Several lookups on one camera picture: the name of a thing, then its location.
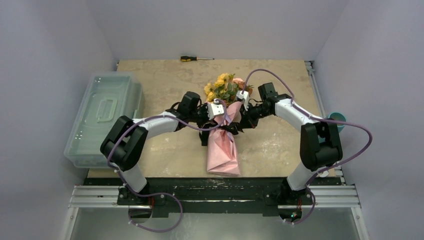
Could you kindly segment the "black printed ribbon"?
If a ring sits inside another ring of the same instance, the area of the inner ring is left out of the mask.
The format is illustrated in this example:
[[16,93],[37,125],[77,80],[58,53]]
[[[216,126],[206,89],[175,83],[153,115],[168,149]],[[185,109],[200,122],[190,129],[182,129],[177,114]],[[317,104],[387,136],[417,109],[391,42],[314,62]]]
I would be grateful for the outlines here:
[[[232,122],[227,125],[222,125],[218,128],[218,130],[224,130],[227,133],[231,133],[233,135],[238,135],[239,133],[243,133],[244,129],[255,129],[257,126],[256,123],[250,121],[241,121],[241,122]],[[199,138],[202,146],[207,146],[209,141],[209,136],[212,131],[201,131],[199,133]]]

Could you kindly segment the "flower bouquet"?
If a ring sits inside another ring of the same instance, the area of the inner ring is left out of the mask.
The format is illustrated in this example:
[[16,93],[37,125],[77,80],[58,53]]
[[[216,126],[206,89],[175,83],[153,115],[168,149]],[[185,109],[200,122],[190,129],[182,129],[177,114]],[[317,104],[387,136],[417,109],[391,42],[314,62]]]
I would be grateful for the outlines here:
[[214,83],[209,82],[204,87],[206,101],[213,102],[214,99],[221,99],[229,106],[236,101],[237,92],[243,90],[244,86],[245,81],[235,77],[234,73],[222,73]]

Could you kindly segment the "pink wrapping paper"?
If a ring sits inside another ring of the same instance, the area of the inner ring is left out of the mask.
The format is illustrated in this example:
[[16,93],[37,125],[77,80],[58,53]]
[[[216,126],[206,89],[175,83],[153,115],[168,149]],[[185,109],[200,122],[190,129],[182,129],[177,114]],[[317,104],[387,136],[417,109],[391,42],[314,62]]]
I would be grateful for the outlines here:
[[[230,104],[226,109],[226,117],[216,116],[215,122],[223,122],[225,127],[239,123],[241,106],[240,101]],[[241,174],[239,160],[234,135],[222,128],[211,130],[207,140],[207,172],[222,176],[239,176]]]

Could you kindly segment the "clear plastic storage box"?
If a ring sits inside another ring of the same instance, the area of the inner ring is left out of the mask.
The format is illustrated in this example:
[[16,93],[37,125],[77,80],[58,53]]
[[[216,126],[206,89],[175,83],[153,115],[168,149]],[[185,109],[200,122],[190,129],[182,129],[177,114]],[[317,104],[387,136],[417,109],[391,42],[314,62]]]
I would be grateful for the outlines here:
[[77,168],[106,168],[100,146],[121,116],[139,119],[144,111],[144,93],[134,73],[108,71],[91,76],[64,156]]

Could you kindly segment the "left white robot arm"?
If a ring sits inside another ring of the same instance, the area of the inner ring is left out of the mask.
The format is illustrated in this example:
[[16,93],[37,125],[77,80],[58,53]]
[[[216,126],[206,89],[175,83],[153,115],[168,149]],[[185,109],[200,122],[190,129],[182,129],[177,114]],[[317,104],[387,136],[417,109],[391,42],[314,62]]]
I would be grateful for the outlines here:
[[121,177],[130,189],[129,197],[138,205],[149,199],[147,179],[138,167],[147,140],[162,134],[180,131],[185,127],[201,128],[215,115],[213,103],[200,103],[198,94],[188,91],[181,101],[164,112],[150,117],[131,119],[119,117],[100,145],[107,165]]

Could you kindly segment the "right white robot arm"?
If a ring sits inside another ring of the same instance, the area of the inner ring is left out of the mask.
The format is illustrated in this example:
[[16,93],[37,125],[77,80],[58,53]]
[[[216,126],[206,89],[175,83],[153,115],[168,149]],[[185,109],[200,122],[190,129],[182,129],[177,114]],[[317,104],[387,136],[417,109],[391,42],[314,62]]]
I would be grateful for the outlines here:
[[286,178],[286,185],[280,196],[288,204],[300,198],[314,174],[325,167],[330,167],[343,157],[342,144],[337,124],[307,112],[296,105],[287,94],[278,94],[269,82],[258,88],[261,102],[249,103],[250,96],[239,90],[236,99],[243,106],[240,108],[241,120],[237,129],[254,129],[259,119],[274,115],[285,120],[300,133],[300,163]]

